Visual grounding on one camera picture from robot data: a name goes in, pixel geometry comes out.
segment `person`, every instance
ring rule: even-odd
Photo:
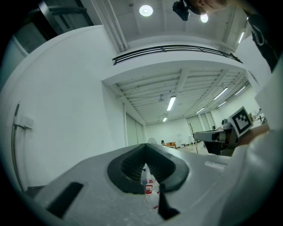
[[[267,61],[271,71],[275,68],[283,50],[283,42],[279,35],[281,14],[274,12],[281,8],[276,4],[258,0],[186,0],[189,9],[199,15],[207,12],[223,10],[229,5],[242,8],[252,27],[252,39],[261,55]]]

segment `ceiling light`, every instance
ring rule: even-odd
[[[199,112],[202,111],[203,109],[204,109],[204,108],[200,109],[197,113],[199,113]],[[197,114],[197,113],[196,113],[196,114]]]
[[[241,40],[242,40],[243,36],[244,36],[244,31],[243,31],[243,33],[241,34],[241,37],[240,37],[239,43],[241,42]]]
[[[200,16],[200,20],[201,20],[202,22],[206,23],[206,22],[208,21],[208,16],[207,16],[207,14],[201,15],[201,16]]]
[[[235,96],[238,94],[238,93],[240,93],[243,89],[245,89],[246,88],[246,86],[244,86],[243,88],[241,88],[236,94],[235,94]]]
[[[218,97],[220,97],[228,88],[226,87],[220,94],[218,94],[213,100],[216,100]]]
[[[223,104],[225,104],[225,103],[226,103],[226,101],[224,101],[221,105],[223,105]],[[219,108],[221,105],[218,105],[218,108]]]
[[[143,5],[140,7],[140,14],[143,16],[150,16],[153,13],[153,9],[149,5]]]
[[[175,97],[175,96],[174,96],[174,97],[171,97],[171,100],[170,100],[170,102],[169,102],[167,111],[170,111],[170,110],[171,110],[171,108],[172,108],[172,106],[173,106],[175,100],[176,100],[176,97]]]

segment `black railing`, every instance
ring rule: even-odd
[[[201,46],[195,46],[195,45],[162,45],[162,46],[155,46],[145,49],[139,49],[136,51],[132,51],[130,53],[126,53],[123,55],[120,55],[118,57],[113,58],[113,64],[116,65],[118,63],[121,63],[125,60],[129,60],[135,57],[141,57],[144,55],[152,54],[152,53],[162,53],[162,52],[171,52],[171,51],[197,51],[197,52],[203,52],[203,53],[213,53],[220,56],[224,56],[233,60],[236,60],[240,63],[242,63],[237,57],[235,57],[233,54],[227,54],[224,52],[221,52],[216,49],[210,49],[207,47],[201,47]]]

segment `black camera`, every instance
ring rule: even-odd
[[[199,9],[195,8],[189,0],[180,0],[177,2],[174,2],[173,4],[173,11],[183,20],[183,21],[187,21],[187,19],[189,18],[189,10],[191,10],[193,13],[201,15]]]

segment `floor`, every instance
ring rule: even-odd
[[[198,148],[198,153],[199,154],[208,154],[207,148],[203,146],[203,142],[199,142],[196,145],[188,145],[186,147],[179,148],[179,151],[187,151],[187,152],[193,152],[197,153],[196,147]]]

